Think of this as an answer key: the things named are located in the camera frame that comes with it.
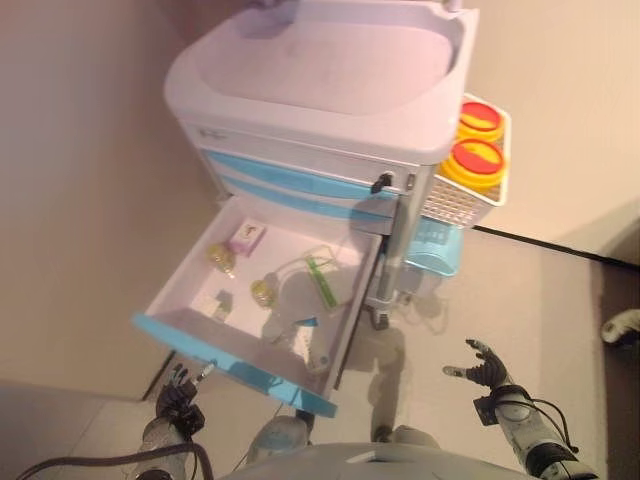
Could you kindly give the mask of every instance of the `wire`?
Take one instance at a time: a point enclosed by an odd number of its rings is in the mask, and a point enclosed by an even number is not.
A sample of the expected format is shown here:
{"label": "wire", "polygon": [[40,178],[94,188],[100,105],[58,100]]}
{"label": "wire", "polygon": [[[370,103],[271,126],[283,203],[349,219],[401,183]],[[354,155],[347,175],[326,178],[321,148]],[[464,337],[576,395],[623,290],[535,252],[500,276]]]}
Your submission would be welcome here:
{"label": "wire", "polygon": [[191,472],[191,480],[195,480],[196,473],[198,473],[198,455],[193,452],[193,472]]}
{"label": "wire", "polygon": [[571,474],[569,473],[569,470],[567,470],[567,467],[564,465],[564,463],[560,462],[560,465],[562,465],[562,468],[564,468],[565,473],[567,474],[567,478],[569,480],[573,480],[573,477],[571,476]]}
{"label": "wire", "polygon": [[[276,418],[276,416],[280,413],[280,410],[282,410],[283,406],[284,406],[284,403],[281,403],[280,406],[274,412],[273,416],[271,417],[272,419]],[[249,450],[244,452],[244,455],[242,456],[242,458],[238,460],[238,463],[236,463],[236,466],[233,467],[233,470],[231,470],[232,473],[235,472],[240,467],[240,465],[242,465],[242,462],[246,460],[247,456],[249,456]]]}
{"label": "wire", "polygon": [[238,463],[236,463],[236,466],[233,467],[233,470],[231,470],[232,472],[235,472],[238,467],[240,467],[240,465],[242,465],[242,462],[245,461],[245,459],[247,458],[247,455],[249,455],[249,452],[245,452],[244,455],[242,456],[242,458],[240,460],[238,460]]}
{"label": "wire", "polygon": [[576,451],[574,451],[574,450],[577,450],[577,447],[574,447],[573,445],[571,445],[571,443],[569,442],[568,437],[565,437],[565,434],[560,429],[560,426],[556,423],[556,421],[553,418],[551,418],[551,416],[547,412],[545,412],[543,409],[541,409],[540,407],[538,407],[536,405],[533,405],[531,403],[520,402],[518,400],[500,400],[499,402],[496,402],[496,407],[500,406],[500,405],[520,405],[522,407],[527,407],[527,408],[530,408],[532,410],[536,410],[537,412],[541,413],[555,427],[555,429],[558,431],[558,434],[560,435],[560,438],[567,445],[567,447],[569,447],[569,449],[572,452],[577,453]]}
{"label": "wire", "polygon": [[214,480],[213,471],[211,470],[211,462],[207,456],[207,452],[201,445],[197,443],[179,443],[177,445],[171,445],[169,447],[157,448],[155,450],[149,450],[146,452],[138,452],[131,455],[123,455],[120,457],[106,457],[106,458],[94,458],[94,457],[59,457],[51,458],[40,462],[37,465],[33,465],[24,472],[22,472],[16,480],[27,480],[33,477],[36,473],[51,467],[58,467],[62,465],[69,465],[74,467],[116,467],[118,465],[126,465],[128,463],[138,463],[147,460],[153,460],[156,458],[168,457],[170,455],[176,455],[178,453],[193,452],[194,455],[200,460],[202,465],[202,476],[204,480]]}
{"label": "wire", "polygon": [[569,427],[567,427],[567,419],[565,418],[564,413],[562,413],[562,410],[560,410],[560,407],[554,405],[553,403],[547,400],[542,400],[540,398],[532,398],[531,401],[534,403],[544,403],[545,405],[549,405],[556,412],[558,412],[558,415],[560,415],[560,420],[562,420],[562,428],[564,429],[564,437],[567,440],[567,446],[571,449],[573,453],[578,453],[580,451],[578,447],[571,445],[571,440],[569,438]]}

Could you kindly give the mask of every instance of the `caster wheel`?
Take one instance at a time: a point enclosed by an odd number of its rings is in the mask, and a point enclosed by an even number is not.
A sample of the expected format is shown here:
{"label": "caster wheel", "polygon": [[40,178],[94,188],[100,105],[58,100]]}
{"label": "caster wheel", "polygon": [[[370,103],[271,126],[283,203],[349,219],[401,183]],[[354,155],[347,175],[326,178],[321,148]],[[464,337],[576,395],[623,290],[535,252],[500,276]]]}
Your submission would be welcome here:
{"label": "caster wheel", "polygon": [[373,311],[371,313],[371,326],[374,330],[386,330],[389,328],[389,314]]}
{"label": "caster wheel", "polygon": [[373,435],[371,436],[371,441],[374,443],[391,443],[392,433],[393,433],[393,428],[391,428],[389,425],[380,425],[373,432]]}

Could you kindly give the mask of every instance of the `yellow container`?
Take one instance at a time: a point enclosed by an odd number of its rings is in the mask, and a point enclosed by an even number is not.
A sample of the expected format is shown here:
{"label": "yellow container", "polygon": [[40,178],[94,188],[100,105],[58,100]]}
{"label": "yellow container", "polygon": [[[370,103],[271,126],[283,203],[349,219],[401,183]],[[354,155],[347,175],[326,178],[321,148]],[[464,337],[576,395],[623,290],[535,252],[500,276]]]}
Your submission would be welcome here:
{"label": "yellow container", "polygon": [[438,173],[467,188],[483,193],[500,184],[506,162],[502,150],[484,140],[457,142]]}
{"label": "yellow container", "polygon": [[460,112],[458,139],[479,138],[495,142],[504,134],[504,119],[489,105],[480,102],[465,102]]}

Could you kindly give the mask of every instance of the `white wire basket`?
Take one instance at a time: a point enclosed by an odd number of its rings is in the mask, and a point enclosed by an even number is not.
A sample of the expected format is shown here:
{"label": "white wire basket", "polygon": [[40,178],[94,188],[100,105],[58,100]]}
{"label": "white wire basket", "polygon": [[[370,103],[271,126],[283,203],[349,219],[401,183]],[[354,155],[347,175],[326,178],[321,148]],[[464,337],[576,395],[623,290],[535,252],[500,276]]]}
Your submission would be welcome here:
{"label": "white wire basket", "polygon": [[433,185],[422,208],[422,215],[459,227],[472,227],[492,208],[507,202],[509,171],[511,169],[511,116],[486,100],[465,93],[465,101],[484,103],[494,108],[504,119],[504,134],[495,143],[502,148],[507,166],[500,185],[486,193],[478,193],[441,175],[434,175]]}

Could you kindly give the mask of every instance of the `drawer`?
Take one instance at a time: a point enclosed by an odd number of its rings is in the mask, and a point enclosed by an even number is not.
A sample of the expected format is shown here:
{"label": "drawer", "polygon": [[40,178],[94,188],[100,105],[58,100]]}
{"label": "drawer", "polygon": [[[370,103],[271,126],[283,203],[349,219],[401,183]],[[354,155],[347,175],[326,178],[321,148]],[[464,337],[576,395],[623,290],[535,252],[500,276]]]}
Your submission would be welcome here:
{"label": "drawer", "polygon": [[320,149],[296,142],[260,137],[220,128],[182,123],[189,139],[204,150],[250,158],[276,166],[293,167],[370,187],[383,173],[391,173],[388,191],[406,191],[409,176],[418,166],[336,150]]}
{"label": "drawer", "polygon": [[[216,268],[207,248],[227,241],[245,219],[267,225],[249,257],[236,256],[232,274]],[[300,212],[244,195],[225,202],[145,313],[134,323],[180,353],[295,408],[332,417],[330,395],[360,310],[381,237],[350,229],[344,222]],[[339,270],[327,278],[346,303],[327,310],[302,260],[305,252],[330,247]],[[270,275],[277,285],[272,309],[260,307],[250,286]],[[224,296],[230,313],[222,321],[206,312],[203,298]],[[299,349],[284,338],[297,322],[315,318],[308,344],[322,353],[326,368],[307,367]]]}
{"label": "drawer", "polygon": [[354,228],[388,235],[398,195],[342,180],[266,165],[216,152],[205,152],[225,188],[235,195],[252,193],[291,208],[341,218]]}

